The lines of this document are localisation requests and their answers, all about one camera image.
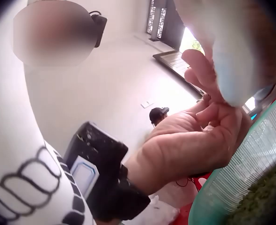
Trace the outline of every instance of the cap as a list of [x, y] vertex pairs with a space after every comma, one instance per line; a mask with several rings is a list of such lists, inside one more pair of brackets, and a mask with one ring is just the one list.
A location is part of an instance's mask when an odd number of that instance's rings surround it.
[[164, 114], [168, 113], [169, 108], [153, 108], [149, 113], [149, 119], [152, 124], [154, 124], [158, 119], [160, 119]]

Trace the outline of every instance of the sleeve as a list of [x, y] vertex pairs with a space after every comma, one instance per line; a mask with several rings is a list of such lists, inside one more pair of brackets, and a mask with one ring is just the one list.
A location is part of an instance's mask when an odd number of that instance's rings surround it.
[[68, 168], [38, 128], [12, 51], [13, 18], [26, 5], [15, 1], [0, 18], [0, 224], [92, 225]]

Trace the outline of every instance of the green plastic basket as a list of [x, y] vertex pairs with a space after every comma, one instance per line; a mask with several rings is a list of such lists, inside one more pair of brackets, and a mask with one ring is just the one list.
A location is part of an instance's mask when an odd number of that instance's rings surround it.
[[189, 225], [223, 225], [248, 188], [276, 164], [276, 101], [254, 123], [228, 166], [215, 170], [196, 196]]

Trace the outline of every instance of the decorative window grille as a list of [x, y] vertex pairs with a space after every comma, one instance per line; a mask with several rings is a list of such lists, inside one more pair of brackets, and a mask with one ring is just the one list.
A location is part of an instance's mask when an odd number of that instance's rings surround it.
[[[156, 7], [154, 6], [154, 0], [151, 0], [151, 4], [150, 4], [150, 8], [149, 8], [149, 19], [148, 19], [147, 28], [146, 28], [146, 32], [149, 33], [149, 34], [151, 34], [152, 30], [153, 30], [155, 9], [156, 9]], [[166, 9], [162, 9], [161, 15], [160, 15], [159, 29], [158, 29], [158, 34], [157, 34], [157, 37], [159, 39], [162, 36], [162, 31], [163, 31], [163, 26], [164, 26], [164, 21], [165, 21], [165, 15], [166, 15]]]

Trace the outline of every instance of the finger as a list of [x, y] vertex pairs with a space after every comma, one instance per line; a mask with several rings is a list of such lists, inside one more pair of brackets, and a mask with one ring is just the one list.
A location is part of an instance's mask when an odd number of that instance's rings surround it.
[[203, 111], [197, 113], [197, 119], [199, 121], [214, 121], [218, 117], [218, 105], [215, 103], [212, 103], [207, 108], [205, 108]]
[[195, 75], [193, 68], [187, 69], [184, 76], [185, 76], [185, 80], [187, 82], [195, 85], [196, 87], [199, 87], [200, 89], [202, 89], [203, 91], [205, 91], [209, 95], [213, 96], [214, 101], [223, 102], [223, 98], [222, 98], [222, 96], [220, 94], [220, 91], [219, 91], [219, 89], [218, 89], [215, 82], [213, 84], [211, 84], [211, 86], [209, 86], [209, 87], [203, 86], [199, 82], [197, 76]]
[[203, 131], [204, 132], [210, 132], [210, 131], [212, 131], [213, 130], [213, 126], [211, 126], [211, 125], [207, 125], [204, 129], [203, 129]]
[[197, 119], [199, 121], [220, 121], [220, 126], [214, 129], [215, 132], [220, 132], [231, 147], [236, 144], [242, 122], [240, 109], [213, 103], [197, 113]]
[[208, 87], [215, 83], [216, 75], [213, 66], [200, 51], [188, 49], [183, 52], [182, 59], [193, 69], [201, 85]]
[[245, 136], [247, 135], [251, 125], [253, 124], [251, 118], [247, 113], [241, 108], [240, 109], [242, 113], [242, 119], [241, 119], [241, 126], [240, 126], [240, 131], [237, 137], [236, 145], [235, 148], [237, 149], [241, 143], [243, 142]]
[[203, 111], [209, 106], [210, 99], [211, 97], [206, 94], [205, 98], [202, 98], [196, 105], [187, 109], [186, 112], [197, 114], [198, 112]]
[[212, 126], [212, 127], [217, 127], [217, 126], [220, 126], [220, 122], [215, 120], [215, 121], [210, 121], [209, 122], [209, 125]]
[[195, 85], [196, 87], [199, 87], [202, 90], [206, 90], [206, 87], [203, 86], [199, 81], [197, 76], [195, 75], [194, 71], [192, 68], [188, 68], [184, 74], [185, 76], [185, 80], [193, 85]]

